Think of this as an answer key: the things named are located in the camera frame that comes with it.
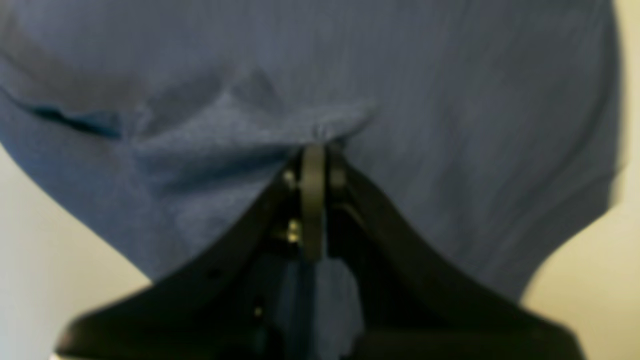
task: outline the metal screw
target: metal screw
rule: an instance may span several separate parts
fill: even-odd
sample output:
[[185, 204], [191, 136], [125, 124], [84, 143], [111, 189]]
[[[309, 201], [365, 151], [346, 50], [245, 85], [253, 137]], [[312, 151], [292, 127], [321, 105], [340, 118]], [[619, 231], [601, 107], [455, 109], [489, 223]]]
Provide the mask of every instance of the metal screw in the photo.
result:
[[289, 221], [289, 228], [287, 229], [287, 241], [289, 243], [298, 243], [302, 237], [302, 225], [300, 221], [291, 219]]
[[293, 190], [296, 188], [296, 174], [292, 170], [287, 170], [282, 174], [282, 179], [287, 184], [289, 189]]

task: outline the metal bolt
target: metal bolt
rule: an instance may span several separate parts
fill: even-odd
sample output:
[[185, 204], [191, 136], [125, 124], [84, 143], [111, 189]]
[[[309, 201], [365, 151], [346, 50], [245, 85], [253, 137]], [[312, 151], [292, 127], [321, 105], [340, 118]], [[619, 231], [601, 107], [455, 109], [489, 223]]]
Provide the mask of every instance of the metal bolt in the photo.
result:
[[287, 184], [289, 189], [293, 190], [296, 188], [296, 174], [292, 170], [287, 170], [282, 174], [282, 179]]
[[302, 237], [302, 225], [300, 221], [291, 219], [289, 221], [289, 228], [287, 229], [287, 241], [289, 243], [298, 243]]

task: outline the white wall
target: white wall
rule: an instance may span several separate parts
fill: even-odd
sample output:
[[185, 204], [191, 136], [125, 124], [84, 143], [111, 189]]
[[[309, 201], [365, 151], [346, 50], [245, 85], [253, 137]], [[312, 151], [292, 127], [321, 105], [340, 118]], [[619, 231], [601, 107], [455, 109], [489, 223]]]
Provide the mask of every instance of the white wall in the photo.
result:
[[[640, 1], [617, 4], [630, 161], [619, 203], [544, 264], [524, 300], [577, 331], [591, 360], [640, 359]], [[47, 359], [66, 321], [146, 284], [0, 149], [0, 359]]]

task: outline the shirt fabric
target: shirt fabric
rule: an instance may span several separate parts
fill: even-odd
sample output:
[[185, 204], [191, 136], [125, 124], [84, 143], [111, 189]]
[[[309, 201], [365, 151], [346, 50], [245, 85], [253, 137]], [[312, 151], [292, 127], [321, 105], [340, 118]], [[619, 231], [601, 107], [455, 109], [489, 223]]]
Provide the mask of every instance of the shirt fabric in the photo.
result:
[[[0, 142], [153, 280], [293, 151], [343, 138], [432, 247], [517, 301], [607, 209], [619, 85], [604, 0], [0, 0]], [[332, 259], [315, 277], [300, 352], [337, 359], [355, 280]]]

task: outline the beige wall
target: beige wall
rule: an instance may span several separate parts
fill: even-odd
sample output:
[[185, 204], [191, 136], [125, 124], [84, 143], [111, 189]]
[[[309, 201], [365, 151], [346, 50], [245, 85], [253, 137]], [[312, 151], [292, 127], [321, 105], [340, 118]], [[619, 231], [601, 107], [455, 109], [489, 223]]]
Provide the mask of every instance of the beige wall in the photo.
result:
[[[539, 270], [524, 304], [574, 329], [591, 360], [640, 359], [640, 0], [619, 0], [625, 156], [619, 203]], [[65, 322], [148, 284], [0, 149], [0, 359], [46, 359]]]

